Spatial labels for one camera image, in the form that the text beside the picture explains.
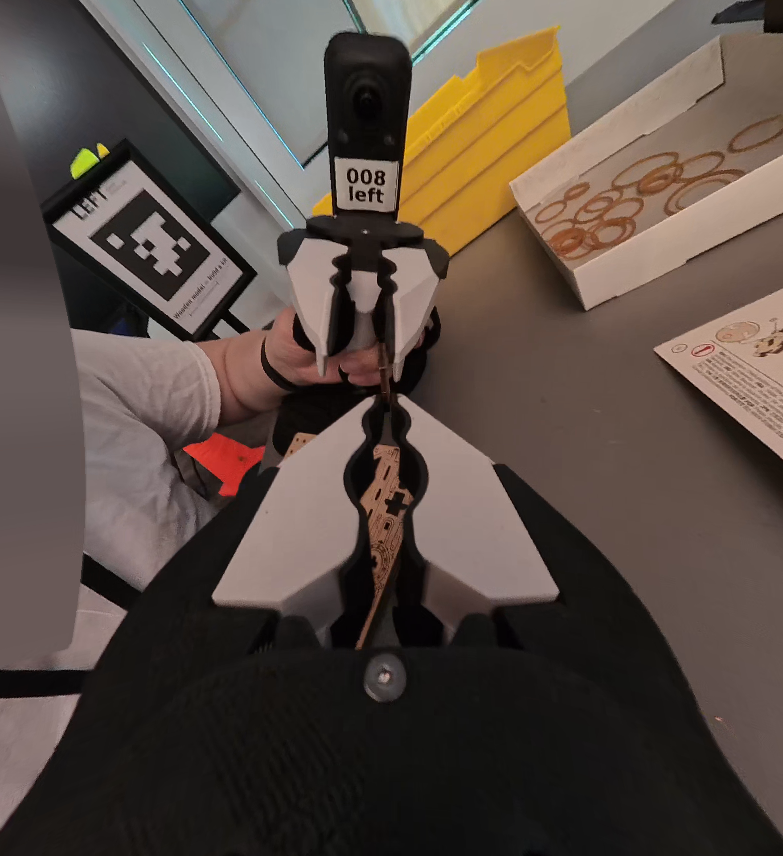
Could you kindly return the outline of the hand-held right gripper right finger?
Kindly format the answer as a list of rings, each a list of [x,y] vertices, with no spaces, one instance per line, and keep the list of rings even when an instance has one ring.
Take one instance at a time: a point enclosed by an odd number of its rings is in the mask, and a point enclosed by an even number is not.
[[[495,464],[406,396],[401,450],[426,468],[408,513],[425,562],[422,605],[448,633],[471,614],[550,604],[559,589]]]

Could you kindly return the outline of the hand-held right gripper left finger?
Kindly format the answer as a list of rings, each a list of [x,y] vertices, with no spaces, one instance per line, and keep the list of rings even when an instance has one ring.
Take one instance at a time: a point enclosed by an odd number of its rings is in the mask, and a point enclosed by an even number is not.
[[[283,460],[213,593],[215,605],[305,618],[317,633],[361,625],[373,604],[362,505],[377,464],[382,401],[367,398]]]

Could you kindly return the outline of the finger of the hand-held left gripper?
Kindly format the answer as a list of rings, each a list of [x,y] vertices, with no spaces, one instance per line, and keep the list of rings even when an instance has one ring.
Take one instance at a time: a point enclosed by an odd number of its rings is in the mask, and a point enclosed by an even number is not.
[[[432,309],[440,282],[440,245],[383,249],[377,265],[379,298],[374,331],[385,346],[392,378],[399,382]]]
[[[305,237],[288,264],[296,315],[313,348],[321,377],[330,359],[353,338],[349,272],[342,271],[338,263],[348,256],[348,251],[348,247],[335,241]]]

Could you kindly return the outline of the person's left forearm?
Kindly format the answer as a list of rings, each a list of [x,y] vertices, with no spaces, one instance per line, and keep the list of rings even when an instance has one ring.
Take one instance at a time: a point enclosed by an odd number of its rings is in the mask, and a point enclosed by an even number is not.
[[[271,411],[299,383],[284,328],[194,345],[74,329],[85,442],[85,552],[127,577],[160,568],[217,516],[175,453]]]

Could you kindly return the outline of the laser-cut wooden parts sheet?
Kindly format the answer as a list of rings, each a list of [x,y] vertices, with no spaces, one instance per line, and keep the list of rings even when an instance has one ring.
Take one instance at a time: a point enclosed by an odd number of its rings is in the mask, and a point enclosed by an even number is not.
[[[373,460],[357,452],[345,465],[343,497],[349,501],[354,543],[330,572],[330,593],[337,596],[336,614],[324,606],[317,626],[321,645],[360,650],[370,645],[392,599],[402,556],[404,516],[412,495],[400,477],[400,450],[377,444]]]

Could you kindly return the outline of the person's left hand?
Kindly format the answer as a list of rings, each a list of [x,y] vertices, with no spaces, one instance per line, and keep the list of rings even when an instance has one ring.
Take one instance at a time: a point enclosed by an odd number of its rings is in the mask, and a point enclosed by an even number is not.
[[[294,336],[295,310],[288,306],[272,322],[264,336],[268,365],[297,387],[330,385],[344,380],[356,387],[370,389],[381,383],[379,353],[376,345],[344,351],[327,359],[325,370],[318,369],[314,352],[300,347]]]

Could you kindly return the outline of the orange plastic piece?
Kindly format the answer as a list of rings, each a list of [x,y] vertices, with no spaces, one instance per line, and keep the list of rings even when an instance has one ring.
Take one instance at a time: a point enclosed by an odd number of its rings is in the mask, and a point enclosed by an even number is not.
[[[245,474],[261,463],[266,447],[248,447],[215,432],[203,442],[183,447],[183,452],[221,483],[220,497],[234,498]]]

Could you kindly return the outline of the glass window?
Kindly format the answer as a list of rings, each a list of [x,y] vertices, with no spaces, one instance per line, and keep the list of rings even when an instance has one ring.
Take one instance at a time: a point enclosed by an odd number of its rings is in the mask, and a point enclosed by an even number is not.
[[[191,1],[183,7],[301,167],[326,145],[324,52],[336,33],[388,35],[424,56],[462,1]]]

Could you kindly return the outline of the framed marker sign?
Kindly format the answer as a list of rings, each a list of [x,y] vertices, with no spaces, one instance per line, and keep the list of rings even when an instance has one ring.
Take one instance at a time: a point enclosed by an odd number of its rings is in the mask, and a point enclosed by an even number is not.
[[[46,231],[88,272],[182,341],[204,341],[254,268],[128,140],[41,205]]]

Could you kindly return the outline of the stacked yellow plastic bins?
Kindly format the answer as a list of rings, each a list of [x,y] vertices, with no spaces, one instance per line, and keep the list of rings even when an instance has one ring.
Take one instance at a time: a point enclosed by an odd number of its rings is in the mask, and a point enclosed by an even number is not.
[[[558,33],[482,51],[408,119],[401,219],[450,259],[514,208],[510,183],[570,138]]]

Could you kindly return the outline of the white cardboard tray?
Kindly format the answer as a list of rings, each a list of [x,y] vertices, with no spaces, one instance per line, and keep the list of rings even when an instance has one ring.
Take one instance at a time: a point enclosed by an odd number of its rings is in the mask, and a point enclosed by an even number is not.
[[[783,33],[712,39],[510,183],[586,309],[783,214]]]

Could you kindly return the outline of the neon yellow sticky tabs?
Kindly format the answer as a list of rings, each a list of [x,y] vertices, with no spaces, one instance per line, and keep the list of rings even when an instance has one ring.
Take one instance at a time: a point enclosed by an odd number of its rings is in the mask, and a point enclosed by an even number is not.
[[[70,175],[72,180],[81,179],[87,172],[100,164],[108,155],[110,150],[104,144],[96,144],[94,150],[82,148],[76,153],[70,164]]]

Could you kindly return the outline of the printed instruction sheet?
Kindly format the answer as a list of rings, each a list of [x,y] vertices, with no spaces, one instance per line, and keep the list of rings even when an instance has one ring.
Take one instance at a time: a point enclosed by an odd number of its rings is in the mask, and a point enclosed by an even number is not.
[[[654,351],[783,460],[783,288]]]

